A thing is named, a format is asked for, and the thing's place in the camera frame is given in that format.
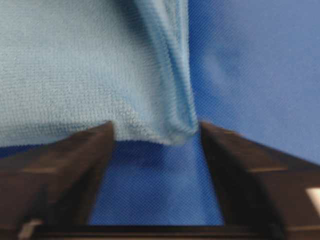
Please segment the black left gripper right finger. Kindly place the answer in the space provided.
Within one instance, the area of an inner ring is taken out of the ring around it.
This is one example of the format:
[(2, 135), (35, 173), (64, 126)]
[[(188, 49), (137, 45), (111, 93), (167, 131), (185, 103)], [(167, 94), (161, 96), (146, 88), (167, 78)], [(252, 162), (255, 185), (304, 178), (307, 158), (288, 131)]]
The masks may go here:
[(317, 240), (320, 214), (310, 196), (320, 187), (317, 164), (208, 122), (201, 145), (224, 223), (277, 240)]

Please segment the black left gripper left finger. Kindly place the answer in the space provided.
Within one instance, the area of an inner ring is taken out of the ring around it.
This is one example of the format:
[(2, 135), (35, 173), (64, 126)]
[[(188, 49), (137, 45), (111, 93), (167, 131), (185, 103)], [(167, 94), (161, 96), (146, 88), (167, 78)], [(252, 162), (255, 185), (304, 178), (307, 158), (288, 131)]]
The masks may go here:
[(39, 225), (85, 225), (112, 156), (111, 122), (0, 160), (0, 237)]

